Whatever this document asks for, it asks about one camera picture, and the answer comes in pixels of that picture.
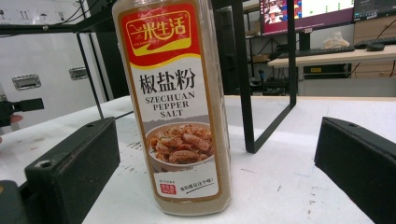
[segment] product label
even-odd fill
[[[157,196],[213,199],[221,192],[205,58],[194,1],[120,14],[135,111]]]

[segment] desk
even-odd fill
[[[117,120],[119,168],[110,178],[84,224],[130,223],[373,223],[313,159],[323,116],[345,119],[396,142],[394,98],[299,97],[256,154],[245,150],[240,98],[226,97],[231,141],[233,201],[223,212],[202,217],[162,213],[149,175],[134,115]],[[288,97],[252,97],[255,133],[289,104]],[[132,109],[129,97],[102,104],[105,117]],[[95,107],[3,136],[0,179],[25,181],[23,168],[80,126],[99,119]]]
[[[296,66],[335,64],[335,63],[363,63],[396,60],[396,45],[387,45],[382,51],[367,51],[355,49],[351,52],[324,54],[306,57],[296,57]],[[275,59],[268,63],[273,67],[288,67],[289,59]]]

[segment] keyboard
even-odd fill
[[[333,54],[333,53],[343,53],[354,51],[354,47],[341,47],[341,48],[333,48],[333,49],[304,49],[304,50],[296,50],[296,57],[305,57],[305,56],[313,56],[313,55],[321,55],[321,54]],[[289,58],[288,53],[282,53],[278,57],[279,59]]]
[[[369,44],[394,45],[396,44],[396,36],[379,38],[379,39],[362,40],[355,45],[355,49],[366,49],[367,45]]]

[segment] brand logo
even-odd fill
[[[149,55],[191,46],[191,15],[188,11],[142,15],[126,23],[135,56]]]

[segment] wooden desk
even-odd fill
[[[306,57],[297,57],[296,66],[335,64],[335,63],[363,63],[396,60],[396,45],[387,45],[382,51],[367,51],[355,49],[345,53],[324,54]],[[268,63],[273,67],[288,67],[289,59],[275,59]]]

